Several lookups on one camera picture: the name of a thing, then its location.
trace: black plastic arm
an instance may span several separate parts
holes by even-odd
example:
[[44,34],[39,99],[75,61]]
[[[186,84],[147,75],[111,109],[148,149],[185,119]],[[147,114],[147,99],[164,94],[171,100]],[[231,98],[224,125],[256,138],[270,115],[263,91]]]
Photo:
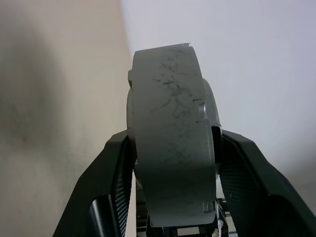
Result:
[[112,136],[80,176],[54,237],[123,237],[131,192],[133,154],[127,131]]
[[316,217],[254,142],[223,131],[220,179],[239,237],[316,237]]

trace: ribbed black plastic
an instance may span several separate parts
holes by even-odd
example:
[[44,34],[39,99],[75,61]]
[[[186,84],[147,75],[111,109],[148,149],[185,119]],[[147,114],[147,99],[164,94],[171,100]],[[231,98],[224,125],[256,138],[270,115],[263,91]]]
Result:
[[316,237],[316,217],[252,141],[223,131],[220,179],[239,237]]
[[118,228],[121,236],[124,237],[132,186],[132,169],[128,170],[128,167],[124,167],[122,171],[123,173],[119,174],[115,190],[115,208],[118,217]]

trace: beige wall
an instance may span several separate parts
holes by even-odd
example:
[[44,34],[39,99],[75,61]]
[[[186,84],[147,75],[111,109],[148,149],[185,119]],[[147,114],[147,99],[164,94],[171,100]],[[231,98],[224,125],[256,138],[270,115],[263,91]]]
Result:
[[0,1],[1,236],[53,234],[79,175],[126,127],[129,68],[118,0]]

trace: white ceiling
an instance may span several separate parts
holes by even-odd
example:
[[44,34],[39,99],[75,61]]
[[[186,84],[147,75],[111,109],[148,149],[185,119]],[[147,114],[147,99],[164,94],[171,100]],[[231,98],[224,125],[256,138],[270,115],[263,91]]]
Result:
[[190,42],[213,89],[223,129],[255,141],[296,187],[315,183],[315,1],[121,4],[131,55]]

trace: white wall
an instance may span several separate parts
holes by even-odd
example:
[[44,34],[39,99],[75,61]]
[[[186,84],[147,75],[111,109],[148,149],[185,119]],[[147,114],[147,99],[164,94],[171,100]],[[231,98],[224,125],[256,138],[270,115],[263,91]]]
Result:
[[0,1],[1,236],[52,236],[78,177],[126,129],[129,69],[119,1]]
[[255,141],[302,196],[316,194],[316,2],[121,2],[131,55],[190,42],[223,129]]

